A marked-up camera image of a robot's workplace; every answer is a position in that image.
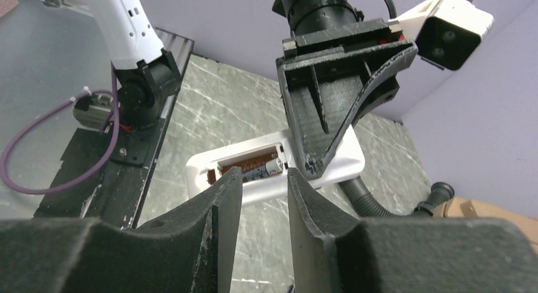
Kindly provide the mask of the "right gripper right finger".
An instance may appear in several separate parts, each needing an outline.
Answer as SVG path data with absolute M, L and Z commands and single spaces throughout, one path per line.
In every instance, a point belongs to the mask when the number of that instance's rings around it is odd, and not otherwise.
M 296 292 L 536 292 L 537 254 L 496 218 L 356 218 L 295 168 L 287 199 Z

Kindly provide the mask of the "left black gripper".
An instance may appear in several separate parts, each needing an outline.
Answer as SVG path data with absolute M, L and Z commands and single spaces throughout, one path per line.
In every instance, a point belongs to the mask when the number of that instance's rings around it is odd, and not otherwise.
M 348 0 L 275 0 L 290 37 L 276 60 L 296 166 L 320 178 L 349 125 L 395 90 L 419 49 L 395 19 L 365 20 Z

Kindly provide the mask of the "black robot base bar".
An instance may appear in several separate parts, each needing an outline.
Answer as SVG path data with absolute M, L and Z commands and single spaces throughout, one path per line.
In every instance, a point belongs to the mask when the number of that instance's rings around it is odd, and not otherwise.
M 97 173 L 73 188 L 44 196 L 34 217 L 97 217 L 118 228 L 136 228 L 168 125 L 168 119 L 159 119 L 150 129 L 121 131 L 112 156 Z M 51 185 L 71 181 L 94 166 L 111 137 L 77 129 Z

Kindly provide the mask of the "white AC remote control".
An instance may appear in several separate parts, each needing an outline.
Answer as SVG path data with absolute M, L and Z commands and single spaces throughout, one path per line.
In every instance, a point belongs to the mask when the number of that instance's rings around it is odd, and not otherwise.
M 200 194 L 230 168 L 242 169 L 244 206 L 280 198 L 287 193 L 287 171 L 296 167 L 291 131 L 286 129 L 239 143 L 198 153 L 185 167 L 188 196 Z M 357 177 L 365 157 L 352 127 L 320 178 L 310 181 L 314 189 Z

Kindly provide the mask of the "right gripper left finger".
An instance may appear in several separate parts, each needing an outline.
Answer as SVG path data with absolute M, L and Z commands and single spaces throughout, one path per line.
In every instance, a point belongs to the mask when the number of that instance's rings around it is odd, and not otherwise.
M 242 171 L 136 229 L 97 218 L 1 223 L 2 292 L 229 292 Z

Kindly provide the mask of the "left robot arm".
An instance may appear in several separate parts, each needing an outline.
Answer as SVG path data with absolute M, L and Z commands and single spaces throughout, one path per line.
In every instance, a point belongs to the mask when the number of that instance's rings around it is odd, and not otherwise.
M 122 120 L 150 126 L 162 85 L 178 66 L 140 0 L 86 0 L 121 83 Z M 347 0 L 276 0 L 291 37 L 276 61 L 296 165 L 308 179 L 323 175 L 348 126 L 390 100 L 396 76 L 419 49 L 396 22 L 363 21 Z

